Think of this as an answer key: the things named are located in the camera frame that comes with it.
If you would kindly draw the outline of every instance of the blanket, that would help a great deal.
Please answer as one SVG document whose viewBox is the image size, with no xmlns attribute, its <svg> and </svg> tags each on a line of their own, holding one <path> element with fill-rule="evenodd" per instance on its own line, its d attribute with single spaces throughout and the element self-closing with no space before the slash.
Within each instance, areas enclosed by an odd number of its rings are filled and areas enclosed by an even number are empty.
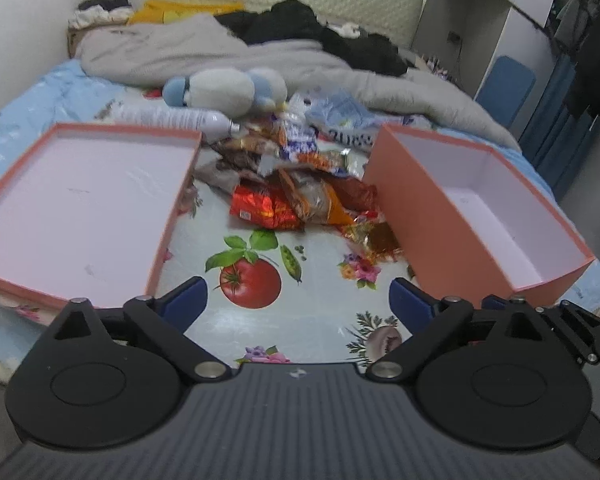
<svg viewBox="0 0 600 480">
<path fill-rule="evenodd" d="M 80 42 L 76 57 L 87 75 L 132 86 L 162 86 L 171 77 L 209 68 L 267 66 L 280 72 L 290 94 L 299 88 L 337 86 L 368 108 L 425 114 L 442 126 L 520 151 L 514 137 L 479 104 L 434 75 L 410 69 L 398 78 L 354 70 L 324 52 L 316 41 L 247 46 L 211 14 L 169 25 L 138 23 L 97 29 Z"/>
</svg>

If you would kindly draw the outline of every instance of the pink box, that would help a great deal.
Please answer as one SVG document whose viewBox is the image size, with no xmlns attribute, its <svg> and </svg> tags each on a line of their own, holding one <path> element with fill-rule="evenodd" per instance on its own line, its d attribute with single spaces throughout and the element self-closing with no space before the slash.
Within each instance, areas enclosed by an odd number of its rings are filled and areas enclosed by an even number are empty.
<svg viewBox="0 0 600 480">
<path fill-rule="evenodd" d="M 577 232 L 499 152 L 385 125 L 365 171 L 421 288 L 442 298 L 521 294 L 552 305 L 594 260 Z"/>
<path fill-rule="evenodd" d="M 53 126 L 0 179 L 0 290 L 58 308 L 153 295 L 201 141 L 191 130 Z"/>
</svg>

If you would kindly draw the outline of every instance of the yellow cloth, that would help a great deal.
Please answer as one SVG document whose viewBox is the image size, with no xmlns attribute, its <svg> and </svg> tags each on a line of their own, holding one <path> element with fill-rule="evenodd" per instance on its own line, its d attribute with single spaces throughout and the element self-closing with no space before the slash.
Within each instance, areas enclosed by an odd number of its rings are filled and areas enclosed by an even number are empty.
<svg viewBox="0 0 600 480">
<path fill-rule="evenodd" d="M 234 12 L 234 10 L 244 10 L 244 3 L 195 4 L 169 0 L 147 0 L 142 9 L 134 13 L 127 23 L 129 25 L 133 23 L 172 23 L 199 12 L 224 14 L 225 12 Z"/>
</svg>

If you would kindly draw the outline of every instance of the stuffed animal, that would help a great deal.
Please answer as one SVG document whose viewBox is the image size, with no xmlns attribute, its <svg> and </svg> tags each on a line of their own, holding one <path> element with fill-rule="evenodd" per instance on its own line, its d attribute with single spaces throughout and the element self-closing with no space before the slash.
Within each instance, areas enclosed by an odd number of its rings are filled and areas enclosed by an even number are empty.
<svg viewBox="0 0 600 480">
<path fill-rule="evenodd" d="M 241 72 L 235 68 L 213 68 L 188 79 L 173 77 L 162 89 L 169 106 L 218 110 L 230 119 L 248 113 L 273 112 L 286 101 L 286 84 L 270 68 Z"/>
</svg>

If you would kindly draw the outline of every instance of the plastic bottle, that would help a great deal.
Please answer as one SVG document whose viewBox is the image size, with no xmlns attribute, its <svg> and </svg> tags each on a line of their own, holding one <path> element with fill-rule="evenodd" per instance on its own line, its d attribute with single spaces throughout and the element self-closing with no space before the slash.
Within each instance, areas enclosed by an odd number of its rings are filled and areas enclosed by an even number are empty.
<svg viewBox="0 0 600 480">
<path fill-rule="evenodd" d="M 180 130 L 198 130 L 207 142 L 216 142 L 237 133 L 240 124 L 213 110 L 121 104 L 111 111 L 116 123 L 141 124 Z"/>
</svg>

